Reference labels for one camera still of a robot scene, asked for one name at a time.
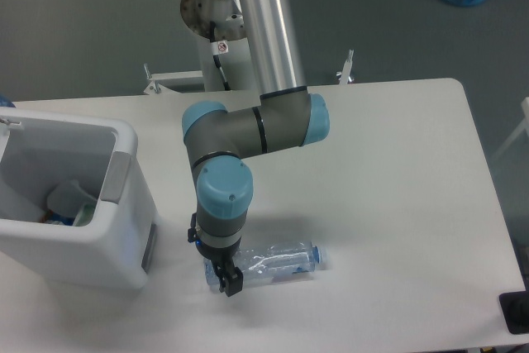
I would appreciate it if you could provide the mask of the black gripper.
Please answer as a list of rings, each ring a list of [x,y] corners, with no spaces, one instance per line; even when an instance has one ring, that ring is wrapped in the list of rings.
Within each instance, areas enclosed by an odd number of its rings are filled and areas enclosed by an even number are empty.
[[[206,259],[203,260],[207,283],[218,283],[220,290],[231,297],[243,289],[243,273],[234,265],[234,256],[240,248],[241,233],[218,237],[206,233],[198,224],[197,213],[191,216],[188,229],[188,242],[193,244]],[[214,266],[219,267],[217,276]]]

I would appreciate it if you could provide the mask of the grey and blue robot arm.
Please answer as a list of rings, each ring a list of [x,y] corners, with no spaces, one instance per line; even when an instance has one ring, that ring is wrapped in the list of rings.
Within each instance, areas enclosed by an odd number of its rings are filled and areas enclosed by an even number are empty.
[[[219,289],[234,295],[244,276],[234,258],[253,197],[245,159],[324,140],[330,117],[322,96],[307,90],[288,0],[181,0],[187,28],[205,40],[203,77],[217,75],[226,92],[236,89],[226,55],[247,41],[257,106],[228,111],[201,101],[182,117],[197,209],[188,240],[212,263]]]

